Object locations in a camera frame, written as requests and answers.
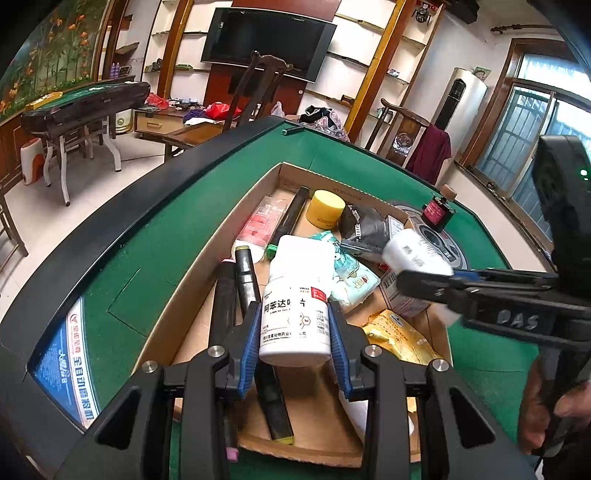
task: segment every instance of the label sticker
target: label sticker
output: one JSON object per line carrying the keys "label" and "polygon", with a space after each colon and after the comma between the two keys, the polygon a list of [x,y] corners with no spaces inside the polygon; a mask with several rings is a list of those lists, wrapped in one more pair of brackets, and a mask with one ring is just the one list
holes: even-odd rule
{"label": "label sticker", "polygon": [[330,345],[326,295],[319,288],[273,288],[262,308],[261,346],[294,339]]}
{"label": "label sticker", "polygon": [[445,215],[445,210],[431,200],[425,207],[424,213],[425,217],[427,217],[433,225],[437,225]]}
{"label": "label sticker", "polygon": [[33,376],[48,395],[85,429],[99,415],[86,352],[82,297],[47,345]]}

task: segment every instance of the window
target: window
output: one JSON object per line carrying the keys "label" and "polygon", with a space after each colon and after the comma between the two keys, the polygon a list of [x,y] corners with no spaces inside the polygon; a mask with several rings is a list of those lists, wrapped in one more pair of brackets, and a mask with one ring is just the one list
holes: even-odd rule
{"label": "window", "polygon": [[591,81],[574,61],[525,54],[475,167],[551,241],[531,177],[540,135],[575,135],[591,157]]}

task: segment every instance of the cardboard box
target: cardboard box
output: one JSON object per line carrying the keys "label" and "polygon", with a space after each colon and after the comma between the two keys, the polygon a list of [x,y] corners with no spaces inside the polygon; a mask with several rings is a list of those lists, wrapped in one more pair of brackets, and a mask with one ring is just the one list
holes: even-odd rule
{"label": "cardboard box", "polygon": [[388,308],[405,319],[418,315],[429,306],[425,300],[402,295],[396,287],[396,273],[390,269],[381,278],[379,289]]}
{"label": "cardboard box", "polygon": [[[162,365],[185,362],[207,348],[218,264],[230,256],[235,238],[263,197],[291,200],[300,186],[308,187],[310,195],[317,189],[335,192],[346,202],[372,206],[384,217],[391,215],[410,225],[404,212],[371,195],[303,168],[287,163],[276,165],[236,204],[203,247],[156,322],[134,370],[147,360],[156,360]],[[320,231],[308,223],[304,211],[294,234],[310,236]],[[255,270],[262,291],[267,283],[269,263],[262,260],[255,264]],[[348,313],[347,320],[362,326],[370,314],[384,308],[387,308],[386,302],[377,288],[363,304]],[[429,321],[426,314],[408,320],[437,353],[451,361],[443,324],[433,316]],[[241,321],[240,309],[237,308],[236,322]],[[327,366],[277,368],[277,373],[294,430],[295,444],[284,445],[270,439],[253,385],[246,399],[235,406],[240,445],[282,458],[329,466],[359,467],[363,445],[340,405],[337,386],[330,379]],[[177,400],[176,414],[181,408],[182,401]],[[411,436],[410,453],[413,462],[420,460],[418,429]]]}

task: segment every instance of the red plastic bag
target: red plastic bag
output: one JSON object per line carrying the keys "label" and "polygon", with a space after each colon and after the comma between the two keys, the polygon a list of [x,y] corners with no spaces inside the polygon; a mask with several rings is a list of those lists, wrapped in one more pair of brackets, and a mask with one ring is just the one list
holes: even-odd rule
{"label": "red plastic bag", "polygon": [[150,94],[148,95],[148,98],[146,98],[146,103],[148,105],[157,106],[161,110],[168,108],[168,100],[166,100],[164,98],[160,98],[158,95],[156,95],[155,93],[152,93],[152,92],[150,92]]}
{"label": "red plastic bag", "polygon": [[[230,110],[230,106],[227,103],[216,102],[205,109],[205,114],[212,120],[225,120],[228,117],[228,110]],[[236,107],[234,118],[240,115],[241,112],[242,110]]]}

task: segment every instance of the blue gripper pad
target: blue gripper pad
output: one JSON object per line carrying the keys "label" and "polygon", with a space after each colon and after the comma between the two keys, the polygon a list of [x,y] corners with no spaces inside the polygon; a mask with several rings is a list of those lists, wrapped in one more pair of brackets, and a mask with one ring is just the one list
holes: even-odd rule
{"label": "blue gripper pad", "polygon": [[349,376],[349,358],[340,335],[339,326],[335,319],[335,314],[329,303],[329,329],[330,329],[330,353],[333,364],[335,365],[336,379],[339,383],[339,390],[343,392],[345,398],[349,399],[353,391],[353,385]]}
{"label": "blue gripper pad", "polygon": [[240,361],[240,381],[238,382],[238,394],[240,398],[246,397],[246,393],[250,390],[255,376],[256,363],[258,362],[259,344],[261,342],[261,316],[262,306],[259,303],[251,322],[251,327],[248,331],[248,337],[244,350],[242,351],[242,358]]}
{"label": "blue gripper pad", "polygon": [[471,270],[454,270],[453,271],[454,277],[460,277],[467,281],[481,281],[482,277],[478,272],[471,271]]}

